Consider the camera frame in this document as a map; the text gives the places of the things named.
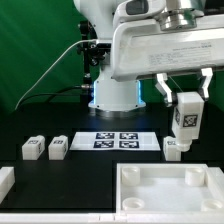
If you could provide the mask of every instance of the black surface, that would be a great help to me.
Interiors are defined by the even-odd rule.
[[[43,135],[48,146],[66,135],[69,145],[77,131],[155,131],[167,136],[172,109],[152,104],[144,114],[109,120],[91,116],[79,104],[27,104],[0,125],[0,167],[14,166],[15,187],[0,212],[115,212],[116,164],[161,163],[160,152],[72,151],[64,161],[23,161],[21,147],[31,136]],[[204,110],[200,140],[183,154],[184,163],[224,168],[224,113],[213,105]]]

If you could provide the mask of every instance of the green wall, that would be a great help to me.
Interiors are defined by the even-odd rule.
[[[73,0],[1,0],[0,120],[14,110],[19,98],[60,54],[81,39],[77,27],[80,20],[83,17],[76,11]],[[81,84],[82,74],[82,57],[73,51],[32,94],[55,92]],[[94,69],[92,74],[96,78],[97,70]],[[198,85],[194,76],[177,77],[175,80],[184,89],[196,88]],[[147,102],[161,100],[154,84],[153,80],[143,82],[143,99]],[[211,102],[222,109],[223,85],[224,76],[217,74],[210,88]]]

